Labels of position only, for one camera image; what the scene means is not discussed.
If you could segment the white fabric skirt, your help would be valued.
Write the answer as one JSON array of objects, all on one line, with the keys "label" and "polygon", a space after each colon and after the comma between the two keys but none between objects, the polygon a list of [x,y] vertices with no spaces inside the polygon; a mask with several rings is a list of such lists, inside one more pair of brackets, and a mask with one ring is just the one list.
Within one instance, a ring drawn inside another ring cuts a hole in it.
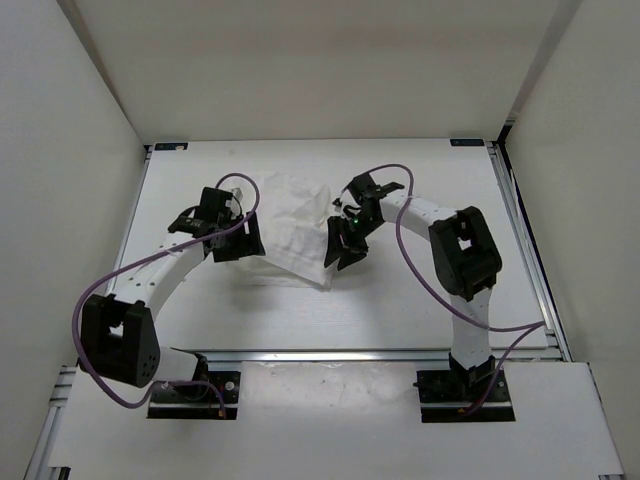
[{"label": "white fabric skirt", "polygon": [[333,271],[324,267],[330,188],[284,172],[254,171],[249,176],[260,192],[257,220],[265,254],[229,264],[234,282],[330,289]]}]

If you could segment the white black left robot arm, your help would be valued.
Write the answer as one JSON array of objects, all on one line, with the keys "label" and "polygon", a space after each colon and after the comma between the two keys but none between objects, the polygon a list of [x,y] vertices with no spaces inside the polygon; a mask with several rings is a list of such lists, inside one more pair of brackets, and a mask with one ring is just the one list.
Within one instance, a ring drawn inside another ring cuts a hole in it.
[{"label": "white black left robot arm", "polygon": [[121,278],[106,295],[100,281],[82,294],[72,314],[72,336],[79,365],[94,383],[121,406],[134,409],[112,382],[143,389],[175,387],[188,400],[210,389],[201,355],[163,347],[156,318],[182,281],[207,258],[217,263],[262,256],[255,212],[224,213],[212,218],[180,215],[153,254],[114,272]]}]

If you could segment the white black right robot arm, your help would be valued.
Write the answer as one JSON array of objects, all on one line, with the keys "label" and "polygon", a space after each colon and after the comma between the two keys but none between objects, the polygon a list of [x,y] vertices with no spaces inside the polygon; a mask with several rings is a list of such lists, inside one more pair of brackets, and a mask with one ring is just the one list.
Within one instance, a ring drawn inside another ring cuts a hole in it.
[{"label": "white black right robot arm", "polygon": [[407,229],[431,246],[435,274],[449,294],[453,345],[449,354],[449,387],[460,399],[480,393],[496,370],[489,345],[489,300],[502,260],[488,225],[476,207],[454,210],[419,197],[395,192],[365,199],[358,206],[333,201],[328,219],[324,266],[343,270],[366,258],[368,235],[385,223],[400,234]]}]

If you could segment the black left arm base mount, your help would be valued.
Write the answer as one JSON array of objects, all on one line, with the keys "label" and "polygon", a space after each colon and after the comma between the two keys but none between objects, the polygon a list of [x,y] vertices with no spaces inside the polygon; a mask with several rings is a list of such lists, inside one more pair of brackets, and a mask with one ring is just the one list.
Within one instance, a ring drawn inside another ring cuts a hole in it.
[{"label": "black left arm base mount", "polygon": [[235,420],[241,387],[241,372],[209,371],[208,381],[222,395],[224,410],[217,396],[204,386],[155,387],[151,395],[147,418],[157,420]]}]

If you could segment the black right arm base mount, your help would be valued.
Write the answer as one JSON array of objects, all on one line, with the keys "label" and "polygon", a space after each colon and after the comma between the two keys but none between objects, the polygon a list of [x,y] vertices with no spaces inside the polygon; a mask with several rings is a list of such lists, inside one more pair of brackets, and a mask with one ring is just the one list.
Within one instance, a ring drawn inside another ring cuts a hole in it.
[{"label": "black right arm base mount", "polygon": [[421,422],[504,423],[516,420],[506,375],[497,376],[486,394],[491,378],[465,389],[451,370],[418,370],[414,386],[418,390]]}]

